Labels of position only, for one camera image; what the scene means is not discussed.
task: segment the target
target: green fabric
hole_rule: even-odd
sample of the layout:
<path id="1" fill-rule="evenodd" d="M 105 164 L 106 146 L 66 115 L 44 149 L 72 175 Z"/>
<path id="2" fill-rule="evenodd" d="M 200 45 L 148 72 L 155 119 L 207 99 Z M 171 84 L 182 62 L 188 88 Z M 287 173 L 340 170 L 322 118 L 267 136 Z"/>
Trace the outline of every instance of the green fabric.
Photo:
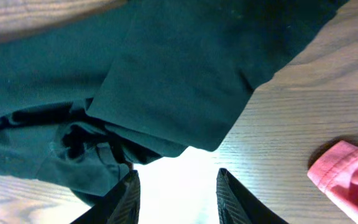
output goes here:
<path id="1" fill-rule="evenodd" d="M 132 0 L 0 45 L 0 175 L 104 195 L 125 161 L 215 150 L 344 1 Z"/>

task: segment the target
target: garment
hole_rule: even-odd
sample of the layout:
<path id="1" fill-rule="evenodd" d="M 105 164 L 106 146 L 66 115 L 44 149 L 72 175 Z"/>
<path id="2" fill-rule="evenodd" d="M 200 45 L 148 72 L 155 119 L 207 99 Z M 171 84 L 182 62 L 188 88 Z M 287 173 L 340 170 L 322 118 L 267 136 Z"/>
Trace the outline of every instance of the garment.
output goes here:
<path id="1" fill-rule="evenodd" d="M 100 196 L 125 161 L 215 150 L 344 2 L 132 0 L 1 44 L 0 175 Z"/>
<path id="2" fill-rule="evenodd" d="M 308 177 L 358 223 L 358 147 L 337 143 L 312 165 Z"/>

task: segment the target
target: pink cloth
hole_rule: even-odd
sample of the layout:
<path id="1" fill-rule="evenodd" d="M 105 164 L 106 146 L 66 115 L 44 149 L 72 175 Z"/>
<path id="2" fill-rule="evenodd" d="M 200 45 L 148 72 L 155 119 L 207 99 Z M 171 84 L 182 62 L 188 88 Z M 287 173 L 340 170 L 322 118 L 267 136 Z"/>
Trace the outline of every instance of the pink cloth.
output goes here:
<path id="1" fill-rule="evenodd" d="M 358 147 L 337 143 L 312 165 L 308 177 L 358 223 Z"/>

